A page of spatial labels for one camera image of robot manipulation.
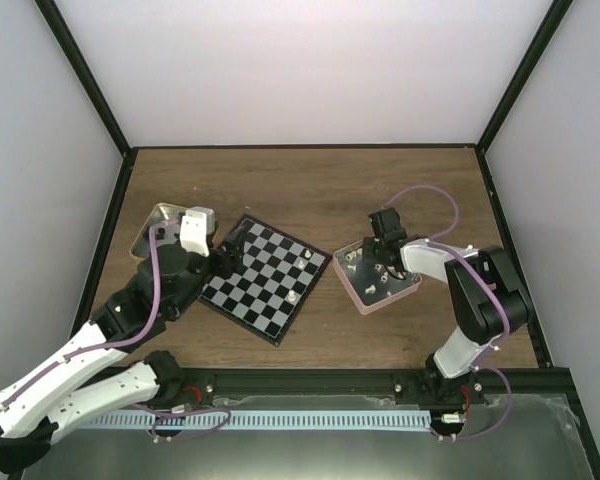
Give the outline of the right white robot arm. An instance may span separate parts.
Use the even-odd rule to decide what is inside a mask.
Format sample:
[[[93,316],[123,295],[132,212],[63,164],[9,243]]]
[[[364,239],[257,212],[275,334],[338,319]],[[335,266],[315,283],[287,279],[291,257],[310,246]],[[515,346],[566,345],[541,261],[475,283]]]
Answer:
[[[425,362],[427,396],[452,399],[487,352],[536,317],[535,307],[510,256],[500,246],[454,247],[410,235],[392,208],[369,215],[373,235],[363,239],[363,259],[402,279],[425,276],[448,286],[456,327]]]

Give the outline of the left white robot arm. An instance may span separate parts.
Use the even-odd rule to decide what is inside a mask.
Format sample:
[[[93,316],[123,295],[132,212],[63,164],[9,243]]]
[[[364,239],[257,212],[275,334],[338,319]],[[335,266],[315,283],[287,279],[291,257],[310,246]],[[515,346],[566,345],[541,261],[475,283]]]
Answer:
[[[241,273],[247,230],[214,247],[214,230],[182,231],[157,245],[151,226],[148,258],[56,353],[0,390],[0,472],[11,474],[45,456],[82,424],[136,403],[171,404],[184,392],[184,372],[169,352],[154,351],[118,375],[96,374],[162,334],[215,276]]]

